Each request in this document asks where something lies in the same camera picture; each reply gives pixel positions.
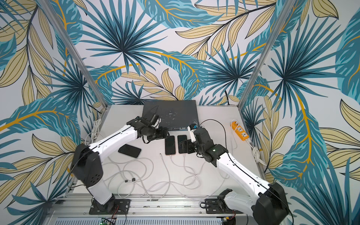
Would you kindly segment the phone with white case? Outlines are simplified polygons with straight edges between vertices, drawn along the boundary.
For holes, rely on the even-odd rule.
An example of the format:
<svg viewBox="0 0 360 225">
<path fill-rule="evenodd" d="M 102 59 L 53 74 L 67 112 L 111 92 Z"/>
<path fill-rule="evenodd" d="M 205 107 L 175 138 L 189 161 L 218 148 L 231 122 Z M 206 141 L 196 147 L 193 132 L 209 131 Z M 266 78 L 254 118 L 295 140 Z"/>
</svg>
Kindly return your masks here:
<svg viewBox="0 0 360 225">
<path fill-rule="evenodd" d="M 186 150 L 184 148 L 184 142 L 187 141 L 188 137 L 187 135 L 179 135 L 177 136 L 178 141 L 178 153 L 179 154 L 185 154 Z"/>
</svg>

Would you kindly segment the phone with pink case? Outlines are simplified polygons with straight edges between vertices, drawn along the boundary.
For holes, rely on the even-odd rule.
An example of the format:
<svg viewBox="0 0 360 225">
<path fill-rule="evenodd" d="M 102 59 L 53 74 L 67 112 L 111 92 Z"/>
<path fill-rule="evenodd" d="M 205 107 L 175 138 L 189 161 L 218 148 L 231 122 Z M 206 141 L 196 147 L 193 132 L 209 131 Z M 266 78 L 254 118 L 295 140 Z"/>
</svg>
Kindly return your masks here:
<svg viewBox="0 0 360 225">
<path fill-rule="evenodd" d="M 176 154 L 175 137 L 174 136 L 168 136 L 165 139 L 165 154 L 168 156 Z"/>
</svg>

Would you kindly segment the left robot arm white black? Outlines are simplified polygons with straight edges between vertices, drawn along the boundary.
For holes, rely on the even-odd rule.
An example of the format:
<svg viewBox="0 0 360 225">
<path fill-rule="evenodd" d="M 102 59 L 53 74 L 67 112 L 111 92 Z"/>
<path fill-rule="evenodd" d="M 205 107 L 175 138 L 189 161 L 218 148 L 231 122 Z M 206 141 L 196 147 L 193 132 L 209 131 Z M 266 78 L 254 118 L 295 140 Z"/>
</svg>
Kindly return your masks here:
<svg viewBox="0 0 360 225">
<path fill-rule="evenodd" d="M 85 185 L 101 211 L 111 213 L 118 208 L 114 194 L 103 179 L 102 163 L 122 146 L 138 138 L 146 138 L 148 143 L 167 138 L 168 128 L 161 127 L 160 122 L 156 114 L 150 119 L 137 116 L 110 136 L 76 147 L 70 172 Z"/>
</svg>

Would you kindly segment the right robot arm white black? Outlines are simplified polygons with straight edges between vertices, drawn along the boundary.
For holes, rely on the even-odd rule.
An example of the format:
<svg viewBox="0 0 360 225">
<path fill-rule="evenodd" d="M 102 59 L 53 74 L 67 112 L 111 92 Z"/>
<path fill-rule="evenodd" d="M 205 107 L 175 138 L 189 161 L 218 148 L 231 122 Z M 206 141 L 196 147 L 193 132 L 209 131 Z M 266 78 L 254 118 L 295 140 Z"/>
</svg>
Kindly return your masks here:
<svg viewBox="0 0 360 225">
<path fill-rule="evenodd" d="M 225 209 L 252 215 L 259 225 L 280 225 L 291 214 L 281 185 L 270 184 L 252 173 L 227 148 L 214 144 L 205 128 L 192 124 L 187 130 L 190 139 L 183 144 L 187 153 L 200 154 L 206 162 L 234 179 L 247 193 L 241 195 L 231 189 L 223 191 L 217 199 Z"/>
</svg>

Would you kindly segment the phone with light blue case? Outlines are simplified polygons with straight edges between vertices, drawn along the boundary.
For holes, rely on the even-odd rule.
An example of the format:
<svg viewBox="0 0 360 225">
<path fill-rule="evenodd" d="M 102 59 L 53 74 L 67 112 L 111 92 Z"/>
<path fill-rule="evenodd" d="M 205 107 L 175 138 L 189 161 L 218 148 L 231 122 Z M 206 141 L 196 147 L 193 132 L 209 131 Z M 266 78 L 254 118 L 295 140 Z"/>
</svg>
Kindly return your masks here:
<svg viewBox="0 0 360 225">
<path fill-rule="evenodd" d="M 137 148 L 132 145 L 125 144 L 122 147 L 119 148 L 118 153 L 121 153 L 123 155 L 132 157 L 132 158 L 138 158 L 141 154 L 142 149 Z"/>
</svg>

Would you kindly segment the orange power strip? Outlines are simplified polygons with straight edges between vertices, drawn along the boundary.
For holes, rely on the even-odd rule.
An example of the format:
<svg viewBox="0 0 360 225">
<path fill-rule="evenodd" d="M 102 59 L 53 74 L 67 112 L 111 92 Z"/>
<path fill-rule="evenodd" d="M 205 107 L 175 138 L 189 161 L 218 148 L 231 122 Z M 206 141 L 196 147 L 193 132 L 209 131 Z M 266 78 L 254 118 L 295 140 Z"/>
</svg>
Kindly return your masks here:
<svg viewBox="0 0 360 225">
<path fill-rule="evenodd" d="M 249 135 L 245 132 L 239 122 L 233 121 L 231 122 L 231 128 L 233 129 L 234 133 L 242 140 L 247 141 Z"/>
</svg>

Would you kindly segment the grey network switch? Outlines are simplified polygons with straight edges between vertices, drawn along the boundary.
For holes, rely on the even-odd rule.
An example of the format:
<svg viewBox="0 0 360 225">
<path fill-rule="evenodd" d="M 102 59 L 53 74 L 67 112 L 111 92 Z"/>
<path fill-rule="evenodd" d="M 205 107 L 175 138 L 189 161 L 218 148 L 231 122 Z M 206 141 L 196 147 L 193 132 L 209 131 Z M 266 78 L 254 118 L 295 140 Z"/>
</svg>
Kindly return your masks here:
<svg viewBox="0 0 360 225">
<path fill-rule="evenodd" d="M 191 124 L 199 125 L 197 104 L 194 100 L 156 100 L 145 102 L 142 117 L 152 113 L 161 119 L 160 126 L 169 131 L 187 130 Z"/>
</svg>

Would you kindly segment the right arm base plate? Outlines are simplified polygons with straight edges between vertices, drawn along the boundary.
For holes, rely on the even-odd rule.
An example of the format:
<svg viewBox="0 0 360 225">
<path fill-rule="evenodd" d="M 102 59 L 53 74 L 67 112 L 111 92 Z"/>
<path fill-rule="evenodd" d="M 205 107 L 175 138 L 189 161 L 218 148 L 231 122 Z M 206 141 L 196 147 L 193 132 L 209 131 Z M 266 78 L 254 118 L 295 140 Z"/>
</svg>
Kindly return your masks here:
<svg viewBox="0 0 360 225">
<path fill-rule="evenodd" d="M 224 200 L 219 200 L 217 198 L 207 198 L 204 201 L 200 202 L 200 207 L 205 209 L 206 214 L 242 214 L 238 210 L 231 210 Z"/>
</svg>

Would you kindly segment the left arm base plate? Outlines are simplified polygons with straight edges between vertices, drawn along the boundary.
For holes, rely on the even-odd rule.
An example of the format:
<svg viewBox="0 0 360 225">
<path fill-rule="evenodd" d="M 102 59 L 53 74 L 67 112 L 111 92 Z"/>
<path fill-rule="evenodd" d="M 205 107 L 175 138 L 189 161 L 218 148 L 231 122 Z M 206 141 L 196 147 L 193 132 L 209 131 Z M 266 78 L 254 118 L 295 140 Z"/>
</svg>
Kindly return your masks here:
<svg viewBox="0 0 360 225">
<path fill-rule="evenodd" d="M 90 215 L 127 215 L 129 211 L 130 199 L 110 199 L 109 202 L 102 205 L 95 199 L 92 200 Z"/>
</svg>

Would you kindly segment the aluminium front rail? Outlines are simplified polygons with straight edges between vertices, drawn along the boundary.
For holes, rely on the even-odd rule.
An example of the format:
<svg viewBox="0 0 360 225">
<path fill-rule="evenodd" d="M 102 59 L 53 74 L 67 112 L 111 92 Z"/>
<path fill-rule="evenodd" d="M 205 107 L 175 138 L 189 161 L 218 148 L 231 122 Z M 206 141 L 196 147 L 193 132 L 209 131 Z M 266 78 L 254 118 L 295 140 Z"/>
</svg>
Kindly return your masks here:
<svg viewBox="0 0 360 225">
<path fill-rule="evenodd" d="M 168 196 L 160 200 L 132 195 L 130 203 L 117 215 L 95 211 L 89 195 L 59 198 L 45 218 L 45 225 L 100 225 L 110 220 L 116 225 L 222 225 L 225 217 L 234 225 L 254 225 L 250 214 L 241 212 L 210 214 L 200 199 Z"/>
</svg>

